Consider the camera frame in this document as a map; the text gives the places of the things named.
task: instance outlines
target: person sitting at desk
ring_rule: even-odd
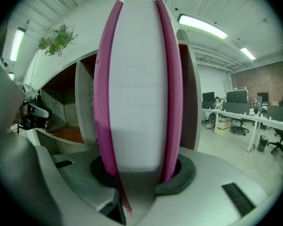
[[[219,109],[220,108],[220,98],[219,97],[215,98],[215,102],[214,102],[213,108],[214,109]],[[206,125],[206,128],[208,128],[208,129],[213,128],[215,126],[215,120],[216,120],[215,112],[212,112],[208,116],[208,120],[209,120],[209,124]]]

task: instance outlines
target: concrete floor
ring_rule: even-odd
[[[248,177],[260,184],[268,193],[278,191],[283,186],[283,153],[277,149],[275,154],[271,154],[272,148],[266,146],[264,152],[259,152],[253,148],[249,153],[246,151],[250,142],[253,130],[252,122],[247,122],[245,128],[250,132],[244,136],[242,132],[229,133],[224,136],[215,135],[214,129],[207,129],[206,123],[202,123],[200,131],[200,143],[198,151],[210,154],[229,162]],[[275,136],[273,128],[258,132],[259,135],[267,136],[269,142],[280,140]]]

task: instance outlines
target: black slot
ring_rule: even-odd
[[[70,160],[59,161],[59,162],[55,163],[57,168],[62,168],[62,167],[65,167],[65,166],[68,166],[68,165],[71,165],[71,164],[73,164],[73,162],[70,161]]]
[[[255,208],[255,205],[253,205],[253,203],[248,199],[248,197],[241,191],[241,189],[235,183],[222,185],[222,188],[230,197],[242,217]]]

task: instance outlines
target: rectangular light fixture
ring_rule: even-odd
[[[241,51],[248,57],[250,58],[251,60],[254,60],[256,59],[252,54],[251,52],[249,52],[249,50],[247,48],[242,48]]]
[[[14,81],[14,73],[9,72],[9,73],[8,73],[8,76],[10,77],[10,79],[11,79],[12,81]]]
[[[23,39],[24,33],[25,33],[25,29],[18,27],[15,37],[14,37],[14,41],[13,41],[13,45],[11,47],[11,53],[10,53],[10,60],[11,61],[16,61],[17,60],[17,55],[18,55],[18,51],[20,48],[20,44],[21,41]]]
[[[188,25],[188,26],[191,26],[191,27],[194,27],[194,28],[199,28],[201,30],[204,30],[204,31],[207,31],[221,39],[225,39],[227,37],[227,34],[223,31],[221,31],[220,29],[208,24],[208,23],[205,23],[199,19],[196,19],[196,18],[193,18],[193,17],[190,17],[190,16],[187,16],[187,15],[184,15],[184,14],[181,14],[179,15],[179,18],[178,18],[178,22],[180,24],[183,24],[183,25]]]

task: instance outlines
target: office chair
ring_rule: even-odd
[[[249,129],[246,129],[244,127],[242,127],[242,125],[245,125],[244,122],[247,122],[248,120],[246,119],[239,119],[239,120],[236,120],[236,121],[239,121],[240,122],[240,126],[233,126],[232,127],[232,132],[235,133],[236,130],[241,130],[244,134],[244,136],[246,135],[245,131],[247,131],[247,133],[249,133]]]
[[[281,142],[283,141],[283,130],[279,130],[279,129],[275,129],[275,135],[279,135],[280,138],[280,142],[269,142],[267,145],[272,144],[275,145],[276,147],[271,151],[271,154],[274,154],[275,150],[277,148],[280,148],[280,150],[283,152],[283,145],[281,144]]]

